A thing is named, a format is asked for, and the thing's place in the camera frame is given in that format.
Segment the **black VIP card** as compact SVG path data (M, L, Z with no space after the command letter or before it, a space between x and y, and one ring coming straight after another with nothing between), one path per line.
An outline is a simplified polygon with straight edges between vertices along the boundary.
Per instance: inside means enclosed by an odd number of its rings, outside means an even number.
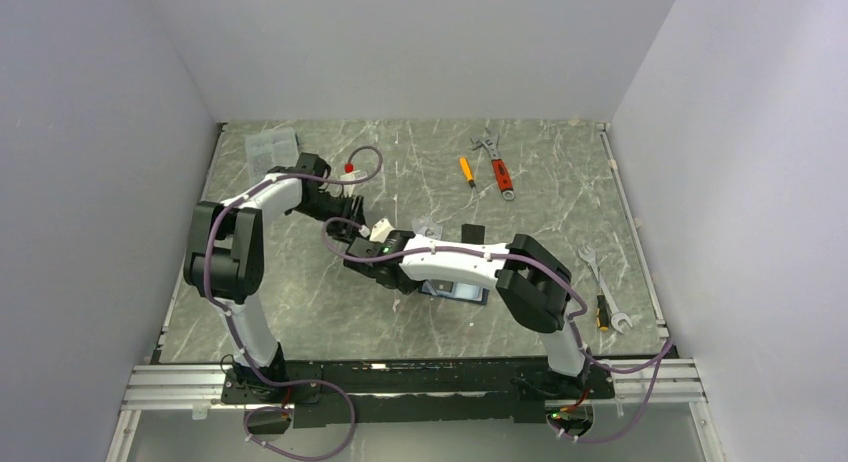
M454 294L454 283L444 280L431 280L429 282L431 292L439 297L452 297Z

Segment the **blue leather card holder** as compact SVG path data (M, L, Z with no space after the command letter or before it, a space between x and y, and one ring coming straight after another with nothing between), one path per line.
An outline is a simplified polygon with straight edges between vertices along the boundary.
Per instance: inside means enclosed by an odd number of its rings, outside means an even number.
M488 301L489 291L482 287L473 286L469 284L453 282L454 283L454 294L452 297L439 297L434 295L431 292L429 282L431 280L424 281L419 288L419 292L421 294L425 294L431 297L442 298L446 300L453 300L459 302L472 303L476 305L485 306Z

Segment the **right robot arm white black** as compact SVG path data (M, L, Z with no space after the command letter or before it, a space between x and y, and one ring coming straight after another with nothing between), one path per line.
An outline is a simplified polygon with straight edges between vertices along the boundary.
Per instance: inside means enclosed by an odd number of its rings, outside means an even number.
M537 334L555 391L574 397L588 386L586 356L567 312L568 303L578 299L570 272L531 236L518 234L509 243L475 245L393 230L382 242L358 237L335 253L347 267L403 293L428 281L497 293L513 319Z

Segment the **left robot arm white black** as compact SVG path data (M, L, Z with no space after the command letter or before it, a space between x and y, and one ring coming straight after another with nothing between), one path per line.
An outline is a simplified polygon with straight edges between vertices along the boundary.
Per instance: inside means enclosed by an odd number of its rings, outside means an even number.
M235 347L235 371L249 373L248 389L264 402L279 399L287 388L285 356L272 334L258 290L265 273L264 226L296 212L327 222L327 234L349 243L350 219L365 223L364 201L350 185L350 172L331 192L331 168L313 153L301 154L290 167L273 167L242 194L221 202L202 201L192 214L183 277L215 309Z

